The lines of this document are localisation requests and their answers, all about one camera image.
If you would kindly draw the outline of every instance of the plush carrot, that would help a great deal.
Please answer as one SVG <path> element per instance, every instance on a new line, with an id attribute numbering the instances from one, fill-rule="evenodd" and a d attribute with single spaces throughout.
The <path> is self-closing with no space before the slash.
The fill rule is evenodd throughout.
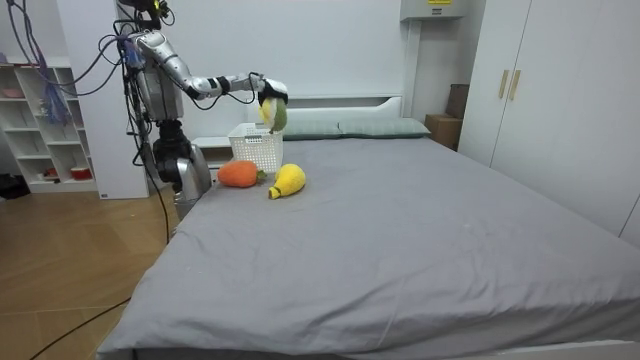
<path id="1" fill-rule="evenodd" d="M 253 161 L 247 160 L 230 161 L 218 170 L 218 181 L 232 187 L 252 187 L 266 177 L 267 174 L 258 170 Z"/>

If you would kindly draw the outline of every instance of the gray blanket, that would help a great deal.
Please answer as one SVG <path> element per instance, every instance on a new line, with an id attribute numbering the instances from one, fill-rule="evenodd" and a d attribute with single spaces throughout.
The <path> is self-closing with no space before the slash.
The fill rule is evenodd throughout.
<path id="1" fill-rule="evenodd" d="M 269 182 L 203 197 L 100 359 L 640 340 L 640 249 L 493 170 L 426 139 L 288 142 L 285 162 L 307 174 L 297 195 L 269 200 Z"/>

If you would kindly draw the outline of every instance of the white headboard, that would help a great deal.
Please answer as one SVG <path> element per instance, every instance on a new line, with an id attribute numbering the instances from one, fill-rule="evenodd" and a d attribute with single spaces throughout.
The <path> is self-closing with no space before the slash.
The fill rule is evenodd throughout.
<path id="1" fill-rule="evenodd" d="M 245 107 L 246 122 L 261 123 L 258 102 Z M 402 97 L 374 96 L 300 96 L 290 97 L 287 107 L 289 120 L 334 120 L 362 117 L 400 117 Z"/>

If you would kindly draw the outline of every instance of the pillow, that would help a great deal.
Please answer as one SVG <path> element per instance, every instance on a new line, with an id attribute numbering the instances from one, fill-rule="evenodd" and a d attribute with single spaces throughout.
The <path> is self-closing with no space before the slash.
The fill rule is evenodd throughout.
<path id="1" fill-rule="evenodd" d="M 342 137 L 367 139 L 421 138 L 430 134 L 418 120 L 410 118 L 361 118 L 338 123 Z"/>
<path id="2" fill-rule="evenodd" d="M 337 121 L 289 120 L 282 133 L 284 140 L 337 139 L 342 135 Z"/>

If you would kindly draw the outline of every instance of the wardrobe door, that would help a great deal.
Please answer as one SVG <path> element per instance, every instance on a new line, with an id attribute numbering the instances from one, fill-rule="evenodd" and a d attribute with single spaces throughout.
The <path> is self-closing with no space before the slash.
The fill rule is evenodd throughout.
<path id="1" fill-rule="evenodd" d="M 489 166 L 531 0 L 487 0 L 458 152 Z"/>
<path id="2" fill-rule="evenodd" d="M 491 167 L 542 193 L 601 2 L 531 3 Z"/>
<path id="3" fill-rule="evenodd" d="M 620 235 L 640 194 L 640 1 L 603 1 L 553 143 L 544 192 Z M 640 244 L 640 219 L 627 239 Z"/>

